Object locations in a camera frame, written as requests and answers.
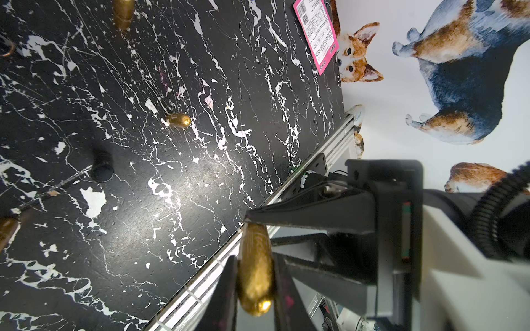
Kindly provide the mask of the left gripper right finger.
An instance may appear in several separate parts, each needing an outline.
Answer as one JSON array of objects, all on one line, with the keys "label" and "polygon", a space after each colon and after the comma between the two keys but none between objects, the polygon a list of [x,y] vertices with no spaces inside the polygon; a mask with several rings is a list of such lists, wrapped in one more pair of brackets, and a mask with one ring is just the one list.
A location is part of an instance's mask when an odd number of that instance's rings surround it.
[{"label": "left gripper right finger", "polygon": [[273,253],[275,273],[274,321],[276,331],[316,331],[284,258]]}]

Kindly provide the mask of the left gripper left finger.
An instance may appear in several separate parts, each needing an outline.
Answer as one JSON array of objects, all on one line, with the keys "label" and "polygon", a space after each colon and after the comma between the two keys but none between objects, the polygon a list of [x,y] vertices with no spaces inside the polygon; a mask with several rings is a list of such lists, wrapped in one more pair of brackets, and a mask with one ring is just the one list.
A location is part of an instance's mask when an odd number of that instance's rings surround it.
[{"label": "left gripper left finger", "polygon": [[237,257],[230,256],[195,331],[236,330],[237,271]]}]

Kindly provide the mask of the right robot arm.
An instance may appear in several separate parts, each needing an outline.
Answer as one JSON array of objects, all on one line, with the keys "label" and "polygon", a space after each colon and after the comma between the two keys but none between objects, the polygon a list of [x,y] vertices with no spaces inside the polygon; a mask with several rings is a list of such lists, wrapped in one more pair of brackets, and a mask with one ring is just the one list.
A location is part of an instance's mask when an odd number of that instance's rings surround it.
[{"label": "right robot arm", "polygon": [[418,161],[346,166],[246,213],[249,313],[293,323],[300,281],[382,330],[529,329],[528,166],[483,194],[427,190]]}]

